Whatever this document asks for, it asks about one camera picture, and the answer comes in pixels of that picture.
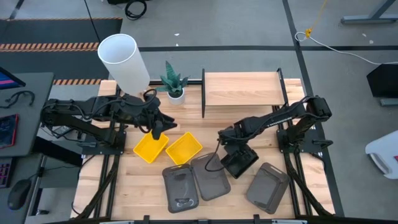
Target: gray tray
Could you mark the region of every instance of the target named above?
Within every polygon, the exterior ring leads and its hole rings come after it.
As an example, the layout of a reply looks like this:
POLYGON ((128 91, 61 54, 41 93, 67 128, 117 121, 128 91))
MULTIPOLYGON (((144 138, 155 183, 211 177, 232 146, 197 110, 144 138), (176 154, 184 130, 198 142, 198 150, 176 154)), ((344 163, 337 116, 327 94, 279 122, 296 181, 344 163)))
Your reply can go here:
MULTIPOLYGON (((193 175, 197 180, 200 195, 205 201, 228 194, 231 191, 231 186, 226 178, 224 170, 218 172, 208 172, 205 170, 205 165, 213 154, 214 153, 209 153, 191 161, 193 175)), ((222 166, 220 158, 216 154, 210 161, 207 169, 216 170, 222 166)))
POLYGON ((261 210, 274 214, 288 185, 289 176, 266 162, 257 172, 246 198, 261 210))
POLYGON ((197 188, 189 164, 168 167, 163 170, 162 175, 169 201, 169 212, 182 212, 199 205, 197 188))

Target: white cup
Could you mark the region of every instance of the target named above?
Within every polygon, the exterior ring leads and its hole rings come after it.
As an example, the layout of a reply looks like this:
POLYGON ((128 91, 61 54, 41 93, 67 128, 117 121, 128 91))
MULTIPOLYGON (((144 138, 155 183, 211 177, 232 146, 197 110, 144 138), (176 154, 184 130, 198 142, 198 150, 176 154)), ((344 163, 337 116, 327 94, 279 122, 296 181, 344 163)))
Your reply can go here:
POLYGON ((131 36, 114 34, 107 37, 98 47, 98 57, 123 92, 134 96, 148 87, 149 74, 131 36))

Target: potted plant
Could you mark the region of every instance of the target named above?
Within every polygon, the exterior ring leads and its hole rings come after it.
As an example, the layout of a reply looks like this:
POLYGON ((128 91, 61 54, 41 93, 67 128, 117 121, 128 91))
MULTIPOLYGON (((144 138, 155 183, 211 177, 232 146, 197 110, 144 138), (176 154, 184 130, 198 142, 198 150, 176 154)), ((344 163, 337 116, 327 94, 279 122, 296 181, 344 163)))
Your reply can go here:
POLYGON ((185 101, 184 87, 188 83, 188 77, 181 80, 181 74, 176 75, 171 64, 166 61, 166 77, 161 75, 160 79, 164 86, 157 87, 157 91, 166 91, 169 101, 173 105, 181 105, 185 101))

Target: computer monitor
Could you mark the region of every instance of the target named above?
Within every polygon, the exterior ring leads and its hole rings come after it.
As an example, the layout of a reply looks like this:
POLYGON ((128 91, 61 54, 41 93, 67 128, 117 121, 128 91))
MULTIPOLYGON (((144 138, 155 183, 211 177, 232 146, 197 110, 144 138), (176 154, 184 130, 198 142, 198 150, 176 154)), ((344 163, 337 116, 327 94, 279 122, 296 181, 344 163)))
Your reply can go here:
POLYGON ((0 90, 23 86, 26 86, 26 84, 22 80, 0 67, 0 90))

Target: gray floor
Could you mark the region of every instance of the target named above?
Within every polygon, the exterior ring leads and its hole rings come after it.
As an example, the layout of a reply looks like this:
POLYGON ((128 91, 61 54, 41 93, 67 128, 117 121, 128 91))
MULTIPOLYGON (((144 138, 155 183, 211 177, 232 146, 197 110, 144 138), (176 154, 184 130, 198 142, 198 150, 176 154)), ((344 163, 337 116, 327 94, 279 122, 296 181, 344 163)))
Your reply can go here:
MULTIPOLYGON (((340 24, 342 16, 367 14, 382 0, 333 0, 326 5, 312 37, 328 45, 398 45, 398 24, 340 24)), ((8 17, 16 0, 0 0, 0 17, 8 17)), ((123 5, 87 0, 93 17, 124 17, 123 5)), ((279 0, 152 0, 147 14, 132 22, 123 20, 122 33, 140 47, 192 45, 293 46, 282 1, 279 0)), ((310 27, 321 0, 289 0, 297 30, 310 27)), ((398 13, 398 3, 389 11, 398 13)), ((17 18, 88 17, 83 1, 25 0, 17 18)), ((310 40, 302 45, 315 45, 310 40)), ((397 51, 355 52, 371 60, 397 61, 397 51)), ((374 68, 359 59, 334 52, 304 52, 313 92, 325 97, 333 117, 323 125, 343 209, 348 217, 398 220, 398 180, 383 177, 366 157, 367 143, 398 129, 398 108, 382 108, 371 96, 366 75, 374 68)), ((152 79, 164 74, 168 60, 183 76, 200 78, 208 71, 264 71, 281 67, 285 77, 301 78, 293 51, 143 52, 152 79)), ((81 99, 96 95, 98 86, 55 86, 51 97, 81 99)), ((75 184, 75 170, 59 170, 75 184)), ((33 217, 27 223, 65 220, 70 214, 74 188, 45 191, 40 208, 51 216, 33 217), (53 194, 61 194, 62 199, 53 194)))

